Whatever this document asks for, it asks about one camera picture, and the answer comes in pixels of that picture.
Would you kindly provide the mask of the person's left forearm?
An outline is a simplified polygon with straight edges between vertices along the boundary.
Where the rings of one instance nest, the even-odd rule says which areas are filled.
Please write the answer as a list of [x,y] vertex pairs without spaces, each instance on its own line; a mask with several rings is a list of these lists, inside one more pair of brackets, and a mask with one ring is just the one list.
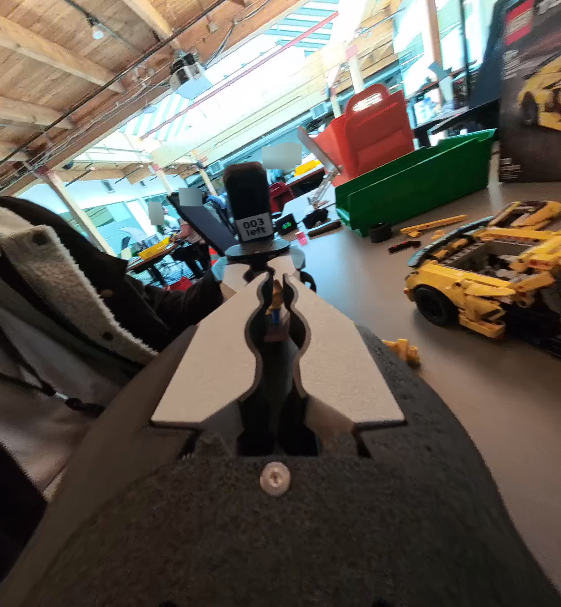
[[167,291],[148,285],[143,296],[173,337],[197,325],[223,304],[220,283],[211,269],[186,291]]

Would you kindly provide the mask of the yellow toy brick car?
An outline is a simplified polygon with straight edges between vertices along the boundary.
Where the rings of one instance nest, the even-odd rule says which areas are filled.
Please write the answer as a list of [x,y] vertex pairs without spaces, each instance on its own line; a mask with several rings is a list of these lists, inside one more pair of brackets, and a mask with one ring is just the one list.
[[549,229],[560,214],[557,201],[514,201],[435,237],[408,262],[407,298],[438,327],[561,358],[561,229]]

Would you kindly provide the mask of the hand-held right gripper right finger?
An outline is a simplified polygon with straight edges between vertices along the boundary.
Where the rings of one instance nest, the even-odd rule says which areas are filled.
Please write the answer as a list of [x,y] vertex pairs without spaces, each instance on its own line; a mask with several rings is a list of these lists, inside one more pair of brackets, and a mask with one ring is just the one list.
[[283,277],[291,388],[283,451],[318,455],[322,444],[404,426],[406,416],[357,325],[296,277]]

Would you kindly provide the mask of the yellow tray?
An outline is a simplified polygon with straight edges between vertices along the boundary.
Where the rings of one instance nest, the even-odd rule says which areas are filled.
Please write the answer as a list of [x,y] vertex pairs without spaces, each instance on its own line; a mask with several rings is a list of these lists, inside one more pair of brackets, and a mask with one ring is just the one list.
[[170,241],[170,237],[166,237],[160,240],[159,242],[151,245],[150,247],[147,247],[146,249],[140,251],[138,253],[138,256],[140,259],[145,261],[156,257],[157,255],[163,254],[163,252],[166,251],[167,248],[171,247],[172,245],[173,243]]

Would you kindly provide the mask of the small yellow brick assembly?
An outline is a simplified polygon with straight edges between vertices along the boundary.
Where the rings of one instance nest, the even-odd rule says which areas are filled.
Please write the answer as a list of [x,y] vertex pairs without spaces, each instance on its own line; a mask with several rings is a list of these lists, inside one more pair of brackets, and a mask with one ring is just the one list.
[[408,339],[382,340],[382,343],[410,367],[421,365],[419,349],[411,344]]

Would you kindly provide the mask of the grey metal panel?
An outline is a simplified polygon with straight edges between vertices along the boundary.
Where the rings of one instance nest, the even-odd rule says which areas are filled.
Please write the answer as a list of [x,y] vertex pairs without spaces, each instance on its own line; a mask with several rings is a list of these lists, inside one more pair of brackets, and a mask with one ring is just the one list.
[[301,144],[312,153],[318,161],[323,165],[325,171],[334,172],[340,174],[343,167],[337,166],[331,158],[324,152],[324,150],[315,142],[315,139],[311,138],[307,133],[306,129],[302,126],[297,128],[297,138]]

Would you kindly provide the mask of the blue yellow brick piece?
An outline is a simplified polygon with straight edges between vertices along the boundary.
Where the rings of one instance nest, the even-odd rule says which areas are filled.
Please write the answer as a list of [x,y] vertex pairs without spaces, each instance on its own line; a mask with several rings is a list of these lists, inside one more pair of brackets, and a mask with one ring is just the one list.
[[274,279],[272,284],[272,299],[266,311],[266,343],[283,341],[288,336],[288,312],[284,306],[284,289],[279,280]]

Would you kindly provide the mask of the black flat panel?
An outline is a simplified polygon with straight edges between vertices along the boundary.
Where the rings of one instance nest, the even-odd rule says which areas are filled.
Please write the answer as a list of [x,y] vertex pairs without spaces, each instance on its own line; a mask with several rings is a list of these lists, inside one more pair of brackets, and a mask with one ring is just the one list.
[[219,219],[215,219],[203,205],[181,205],[178,193],[171,193],[167,200],[177,211],[180,219],[186,222],[220,256],[227,249],[239,243],[236,235]]

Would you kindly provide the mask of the person's torso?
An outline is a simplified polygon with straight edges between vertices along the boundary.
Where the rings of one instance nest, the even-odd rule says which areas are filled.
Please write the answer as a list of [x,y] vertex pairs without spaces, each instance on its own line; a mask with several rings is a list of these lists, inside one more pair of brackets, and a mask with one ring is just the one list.
[[106,406],[176,338],[127,262],[0,197],[0,584]]

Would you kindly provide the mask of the green plastic bin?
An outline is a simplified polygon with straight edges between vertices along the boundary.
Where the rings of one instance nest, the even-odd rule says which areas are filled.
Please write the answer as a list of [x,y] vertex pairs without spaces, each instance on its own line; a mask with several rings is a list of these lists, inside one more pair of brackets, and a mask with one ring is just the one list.
[[364,237],[485,189],[495,139],[495,129],[448,137],[337,186],[339,220]]

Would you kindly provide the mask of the toy car box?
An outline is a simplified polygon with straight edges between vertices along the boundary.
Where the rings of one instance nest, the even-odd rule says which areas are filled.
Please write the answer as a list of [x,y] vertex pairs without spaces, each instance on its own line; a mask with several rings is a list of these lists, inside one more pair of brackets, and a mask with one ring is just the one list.
[[561,181],[561,1],[495,3],[469,106],[502,182]]

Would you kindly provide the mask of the red plastic tote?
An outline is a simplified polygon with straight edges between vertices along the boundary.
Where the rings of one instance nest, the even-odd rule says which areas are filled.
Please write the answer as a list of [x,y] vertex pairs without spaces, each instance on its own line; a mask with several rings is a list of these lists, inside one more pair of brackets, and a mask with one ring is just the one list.
[[353,95],[345,112],[314,139],[341,173],[335,187],[414,151],[404,93],[373,84]]

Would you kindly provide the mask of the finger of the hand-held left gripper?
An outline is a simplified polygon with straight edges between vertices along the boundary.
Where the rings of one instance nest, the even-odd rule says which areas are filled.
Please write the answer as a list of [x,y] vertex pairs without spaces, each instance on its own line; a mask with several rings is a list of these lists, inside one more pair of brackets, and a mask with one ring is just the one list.
[[274,281],[284,285],[284,276],[292,276],[298,282],[302,282],[300,270],[294,265],[292,259],[273,259]]
[[220,290],[224,300],[234,297],[252,280],[251,268],[244,263],[229,263],[224,267]]

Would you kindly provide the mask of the long yellow brick beam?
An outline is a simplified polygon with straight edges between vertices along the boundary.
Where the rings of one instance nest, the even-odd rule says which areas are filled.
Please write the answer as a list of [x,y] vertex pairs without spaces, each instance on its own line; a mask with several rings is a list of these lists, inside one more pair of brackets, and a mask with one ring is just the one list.
[[399,232],[401,234],[405,234],[408,237],[411,237],[412,239],[417,239],[424,232],[428,232],[431,230],[437,230],[439,228],[444,228],[446,226],[450,226],[453,224],[459,224],[459,223],[465,221],[465,219],[467,219],[467,218],[468,218],[468,216],[466,214],[461,214],[458,216],[447,217],[447,218],[443,218],[443,219],[439,219],[439,220],[435,220],[435,221],[431,221],[431,222],[426,222],[426,223],[422,223],[422,224],[416,224],[413,226],[401,228],[399,230]]

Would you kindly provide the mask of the ceiling mounted heater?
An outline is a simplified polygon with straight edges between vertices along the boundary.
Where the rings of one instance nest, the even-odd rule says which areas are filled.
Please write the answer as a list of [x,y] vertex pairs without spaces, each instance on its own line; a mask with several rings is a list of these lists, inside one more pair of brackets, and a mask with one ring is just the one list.
[[194,101],[209,91],[213,84],[192,53],[177,50],[170,65],[169,87],[184,99]]

